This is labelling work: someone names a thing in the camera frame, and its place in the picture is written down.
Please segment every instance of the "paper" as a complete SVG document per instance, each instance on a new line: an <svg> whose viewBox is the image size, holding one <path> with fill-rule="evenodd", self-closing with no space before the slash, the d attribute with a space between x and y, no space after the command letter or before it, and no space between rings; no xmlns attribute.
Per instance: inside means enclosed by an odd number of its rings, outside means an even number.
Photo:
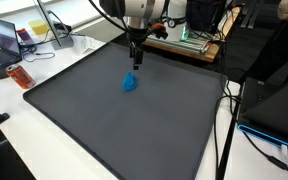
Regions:
<svg viewBox="0 0 288 180"><path fill-rule="evenodd" d="M96 44L94 38L87 36L72 36L74 41L74 49L79 54L84 54L89 50L95 50Z"/></svg>

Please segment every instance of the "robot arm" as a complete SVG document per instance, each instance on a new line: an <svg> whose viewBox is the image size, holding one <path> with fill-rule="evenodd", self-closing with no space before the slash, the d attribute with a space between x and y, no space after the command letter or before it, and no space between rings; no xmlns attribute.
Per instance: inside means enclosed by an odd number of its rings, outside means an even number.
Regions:
<svg viewBox="0 0 288 180"><path fill-rule="evenodd" d="M134 59L133 69L137 70L143 61L142 43L148 35L167 37L163 25L149 26L150 19L158 19L167 10L170 0L99 0L100 6L111 17L127 17L124 29L130 45L130 58Z"/></svg>

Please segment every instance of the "metal stand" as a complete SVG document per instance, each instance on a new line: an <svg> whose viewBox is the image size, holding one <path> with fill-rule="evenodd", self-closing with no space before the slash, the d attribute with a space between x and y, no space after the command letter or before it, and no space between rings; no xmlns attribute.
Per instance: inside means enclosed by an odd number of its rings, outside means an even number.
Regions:
<svg viewBox="0 0 288 180"><path fill-rule="evenodd" d="M53 49L55 51L65 48L70 48L74 46L74 41L71 36L63 37L58 39L60 41L60 44L57 41L53 41L51 44L53 46Z"/></svg>
<svg viewBox="0 0 288 180"><path fill-rule="evenodd" d="M253 0L250 2L250 4L248 4L245 7L243 14L246 16L241 24L241 28L246 28L246 27L248 29L254 28L255 20L264 2L265 0Z"/></svg>

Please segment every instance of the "blue toy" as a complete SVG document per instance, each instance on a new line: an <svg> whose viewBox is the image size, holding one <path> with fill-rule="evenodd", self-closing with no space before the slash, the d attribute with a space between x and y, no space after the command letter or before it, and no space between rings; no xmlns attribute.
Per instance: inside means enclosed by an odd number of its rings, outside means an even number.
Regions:
<svg viewBox="0 0 288 180"><path fill-rule="evenodd" d="M136 82L136 76L130 72L126 74L126 77L123 81L123 89L125 91L132 91L136 89L137 82Z"/></svg>

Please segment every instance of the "blue object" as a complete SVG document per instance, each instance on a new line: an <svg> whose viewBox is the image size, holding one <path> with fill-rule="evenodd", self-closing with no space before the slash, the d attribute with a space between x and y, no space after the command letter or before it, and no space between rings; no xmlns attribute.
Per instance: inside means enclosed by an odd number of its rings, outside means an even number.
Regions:
<svg viewBox="0 0 288 180"><path fill-rule="evenodd" d="M126 74L126 77L123 81L123 89L125 91L132 91L136 89L137 82L136 82L136 76L130 72Z"/></svg>
<svg viewBox="0 0 288 180"><path fill-rule="evenodd" d="M267 135L265 133L257 131L257 130L255 130L253 128L250 128L250 127L247 127L247 126L244 126L244 125L239 125L239 126L237 126L237 129L242 131L242 132L245 132L245 133L247 133L249 135L257 137L257 138L259 138L259 139L261 139L261 140L263 140L265 142L268 142L268 143L270 143L270 144L272 144L274 146L277 146L279 148L282 146L281 144L284 144L288 148L288 143L287 142L284 142L282 140L274 138L274 137L272 137L270 135Z"/></svg>

